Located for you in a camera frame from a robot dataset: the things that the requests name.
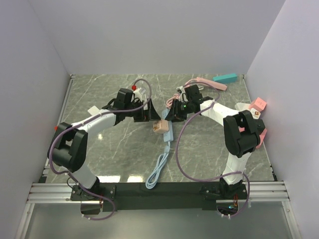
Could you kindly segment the peach cartoon charger plug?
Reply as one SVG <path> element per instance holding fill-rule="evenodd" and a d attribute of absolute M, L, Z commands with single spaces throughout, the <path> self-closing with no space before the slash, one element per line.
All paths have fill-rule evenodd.
<path fill-rule="evenodd" d="M 169 124 L 167 120 L 161 119 L 153 124 L 153 131 L 155 133 L 164 134 L 169 131 Z"/>

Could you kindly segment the light blue power strip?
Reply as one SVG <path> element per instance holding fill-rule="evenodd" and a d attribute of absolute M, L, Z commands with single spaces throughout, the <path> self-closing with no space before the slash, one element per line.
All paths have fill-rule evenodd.
<path fill-rule="evenodd" d="M 165 109 L 162 111 L 162 113 L 161 113 L 162 120 L 165 119 L 168 112 L 169 112 L 169 109 Z M 169 124 L 169 131 L 162 134 L 163 141 L 164 141 L 164 143 L 166 143 L 166 146 L 164 148 L 163 153 L 160 154 L 159 157 L 157 158 L 155 168 L 145 182 L 145 187 L 148 190 L 151 190 L 156 186 L 156 184 L 158 183 L 161 171 L 165 167 L 167 160 L 168 160 L 168 156 L 169 156 L 169 152 L 170 152 L 170 145 L 171 145 L 171 142 L 173 142 L 173 140 L 174 140 L 172 122 L 168 121 L 168 124 Z"/>

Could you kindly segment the black cube plug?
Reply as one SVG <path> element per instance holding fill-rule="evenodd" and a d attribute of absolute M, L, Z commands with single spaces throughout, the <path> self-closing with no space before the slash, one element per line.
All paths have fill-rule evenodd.
<path fill-rule="evenodd" d="M 259 134 L 261 134 L 265 130 L 265 124 L 262 119 L 255 119 L 257 131 Z"/>

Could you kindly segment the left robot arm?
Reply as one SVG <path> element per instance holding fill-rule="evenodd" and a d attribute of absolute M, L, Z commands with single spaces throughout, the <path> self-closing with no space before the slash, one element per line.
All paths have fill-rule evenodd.
<path fill-rule="evenodd" d="M 82 186 L 82 194 L 86 199 L 94 200 L 103 192 L 100 180 L 85 163 L 88 139 L 128 117 L 135 122 L 160 120 L 151 99 L 143 100 L 143 94 L 143 90 L 136 86 L 130 90 L 121 88 L 117 96 L 101 109 L 92 107 L 90 117 L 57 126 L 47 154 L 51 170 L 58 174 L 54 165 L 63 167 L 64 173 Z"/>

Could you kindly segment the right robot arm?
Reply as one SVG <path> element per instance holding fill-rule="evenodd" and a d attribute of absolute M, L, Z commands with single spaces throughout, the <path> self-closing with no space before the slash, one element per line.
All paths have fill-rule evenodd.
<path fill-rule="evenodd" d="M 195 83 L 187 83 L 182 87 L 185 98 L 172 100 L 165 119 L 171 122 L 186 121 L 178 137 L 181 137 L 187 124 L 199 115 L 223 126 L 229 154 L 225 170 L 219 176 L 224 182 L 219 186 L 219 194 L 229 199 L 236 193 L 235 185 L 244 177 L 250 155 L 261 143 L 260 134 L 265 129 L 264 124 L 255 119 L 249 110 L 234 110 L 218 103 L 217 99 L 203 97 Z"/>

